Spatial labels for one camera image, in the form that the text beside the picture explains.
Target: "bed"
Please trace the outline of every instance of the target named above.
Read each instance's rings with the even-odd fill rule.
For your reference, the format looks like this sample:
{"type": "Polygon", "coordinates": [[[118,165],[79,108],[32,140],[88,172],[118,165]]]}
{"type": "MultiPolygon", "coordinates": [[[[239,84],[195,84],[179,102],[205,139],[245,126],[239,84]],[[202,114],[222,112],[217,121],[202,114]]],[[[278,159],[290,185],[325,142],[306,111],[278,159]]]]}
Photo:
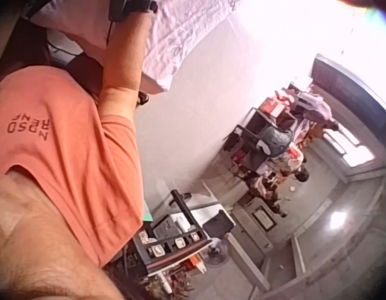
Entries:
{"type": "MultiPolygon", "coordinates": [[[[186,56],[238,7],[240,0],[157,2],[159,11],[153,18],[143,64],[141,91],[148,94],[169,90],[186,56]]],[[[61,31],[102,64],[107,36],[111,35],[108,10],[109,0],[52,0],[30,21],[61,31]]]]}

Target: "framed picture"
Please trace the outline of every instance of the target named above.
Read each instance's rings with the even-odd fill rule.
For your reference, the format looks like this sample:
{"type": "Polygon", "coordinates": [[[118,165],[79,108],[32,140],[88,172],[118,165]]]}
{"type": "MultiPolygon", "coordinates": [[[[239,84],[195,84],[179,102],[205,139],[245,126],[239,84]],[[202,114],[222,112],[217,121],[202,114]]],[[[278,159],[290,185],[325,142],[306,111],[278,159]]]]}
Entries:
{"type": "Polygon", "coordinates": [[[258,207],[252,215],[266,233],[277,225],[263,206],[258,207]]]}

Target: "orange t-shirt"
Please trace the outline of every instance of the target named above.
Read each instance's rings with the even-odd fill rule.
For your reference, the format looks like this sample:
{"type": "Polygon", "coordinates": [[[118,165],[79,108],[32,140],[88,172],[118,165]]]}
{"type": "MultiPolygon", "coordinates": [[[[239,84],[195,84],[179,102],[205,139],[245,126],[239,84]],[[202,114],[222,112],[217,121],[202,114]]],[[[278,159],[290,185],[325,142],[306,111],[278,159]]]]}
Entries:
{"type": "Polygon", "coordinates": [[[67,72],[27,67],[0,83],[0,174],[28,170],[89,257],[103,266],[142,224],[132,121],[99,117],[67,72]]]}

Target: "black watch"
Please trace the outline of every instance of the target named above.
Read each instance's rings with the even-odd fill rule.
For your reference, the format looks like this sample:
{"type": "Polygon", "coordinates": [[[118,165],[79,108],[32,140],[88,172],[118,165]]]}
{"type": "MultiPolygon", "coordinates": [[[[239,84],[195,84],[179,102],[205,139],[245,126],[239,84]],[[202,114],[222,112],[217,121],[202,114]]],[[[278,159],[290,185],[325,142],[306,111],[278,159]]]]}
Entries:
{"type": "Polygon", "coordinates": [[[153,0],[110,0],[109,20],[122,22],[130,13],[157,13],[158,5],[153,0]]]}

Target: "window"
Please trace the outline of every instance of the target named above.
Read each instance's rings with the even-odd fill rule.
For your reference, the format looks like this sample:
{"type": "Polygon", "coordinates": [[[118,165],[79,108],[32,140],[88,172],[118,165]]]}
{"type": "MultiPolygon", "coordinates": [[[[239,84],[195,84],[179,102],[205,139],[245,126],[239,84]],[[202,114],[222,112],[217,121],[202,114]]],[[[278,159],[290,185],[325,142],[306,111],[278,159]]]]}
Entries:
{"type": "Polygon", "coordinates": [[[342,155],[350,167],[365,164],[375,158],[369,149],[361,145],[360,141],[347,128],[342,125],[339,126],[339,131],[326,129],[324,139],[342,155]]]}

